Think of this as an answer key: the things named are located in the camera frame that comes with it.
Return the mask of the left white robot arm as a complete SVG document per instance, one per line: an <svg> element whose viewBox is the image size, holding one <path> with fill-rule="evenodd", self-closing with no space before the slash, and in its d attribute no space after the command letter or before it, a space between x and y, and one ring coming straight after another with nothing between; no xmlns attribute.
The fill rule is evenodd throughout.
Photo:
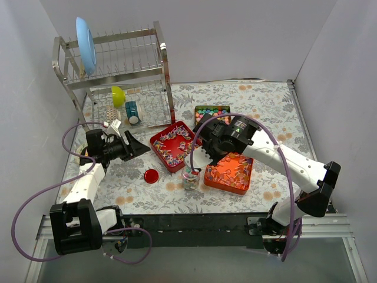
<svg viewBox="0 0 377 283"><path fill-rule="evenodd" d="M67 197L52 205L49 212L58 255L99 249L107 231L114 236L124 232L125 221L119 206L94 209L94 197L111 161L127 162L150 151L129 131L119 136L94 129L86 133L86 141L80 157L81 178L75 181Z"/></svg>

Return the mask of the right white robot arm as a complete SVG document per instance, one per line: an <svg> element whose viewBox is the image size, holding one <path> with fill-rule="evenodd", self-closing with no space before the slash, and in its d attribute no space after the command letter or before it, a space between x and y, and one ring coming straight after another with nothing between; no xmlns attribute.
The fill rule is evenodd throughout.
<svg viewBox="0 0 377 283"><path fill-rule="evenodd" d="M264 125L248 116L232 114L232 118L226 124L209 114L203 116L193 129L194 140L200 140L201 146L184 159L186 166L198 173L237 153L286 176L289 186L297 185L299 190L288 200L276 202L265 218L250 223L264 235L280 234L305 215L325 216L341 166L334 161L317 162L279 144Z"/></svg>

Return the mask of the red tray swirl lollipops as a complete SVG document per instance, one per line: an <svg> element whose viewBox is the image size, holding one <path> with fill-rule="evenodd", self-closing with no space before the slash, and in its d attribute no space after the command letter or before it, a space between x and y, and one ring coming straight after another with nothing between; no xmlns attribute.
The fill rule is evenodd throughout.
<svg viewBox="0 0 377 283"><path fill-rule="evenodd" d="M193 149L195 134L183 122L178 121L150 138L152 150L170 173L182 169L184 159Z"/></svg>

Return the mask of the orange tray clear lollipops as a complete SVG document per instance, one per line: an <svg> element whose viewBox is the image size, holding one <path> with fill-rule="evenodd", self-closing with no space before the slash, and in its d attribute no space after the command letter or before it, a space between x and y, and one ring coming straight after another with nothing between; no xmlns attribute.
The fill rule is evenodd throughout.
<svg viewBox="0 0 377 283"><path fill-rule="evenodd" d="M216 166L208 165L204 184L215 189L245 195L250 187L254 159L229 153Z"/></svg>

